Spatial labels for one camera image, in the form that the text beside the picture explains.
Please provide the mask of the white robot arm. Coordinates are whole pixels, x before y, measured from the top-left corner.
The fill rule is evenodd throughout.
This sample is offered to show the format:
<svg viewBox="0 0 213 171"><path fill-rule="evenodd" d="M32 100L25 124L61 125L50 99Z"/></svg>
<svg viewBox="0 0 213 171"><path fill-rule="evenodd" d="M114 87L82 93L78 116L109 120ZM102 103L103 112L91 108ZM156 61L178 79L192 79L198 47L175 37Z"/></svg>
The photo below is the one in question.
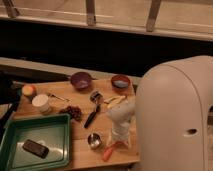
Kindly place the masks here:
<svg viewBox="0 0 213 171"><path fill-rule="evenodd" d="M159 64L136 98L107 111L112 135L125 137L136 118L141 171L208 171L207 120L213 107L213 57Z"/></svg>

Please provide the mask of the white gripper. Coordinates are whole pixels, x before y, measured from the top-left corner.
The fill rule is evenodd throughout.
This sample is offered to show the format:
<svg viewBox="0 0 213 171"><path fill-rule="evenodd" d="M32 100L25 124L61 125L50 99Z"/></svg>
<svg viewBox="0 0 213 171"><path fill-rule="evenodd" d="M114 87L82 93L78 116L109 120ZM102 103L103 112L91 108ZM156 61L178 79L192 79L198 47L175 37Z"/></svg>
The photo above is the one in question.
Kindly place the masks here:
<svg viewBox="0 0 213 171"><path fill-rule="evenodd" d="M115 141L111 147L124 146L129 148L129 129L135 111L135 100L125 100L107 110L106 114L112 121L111 137Z"/></svg>

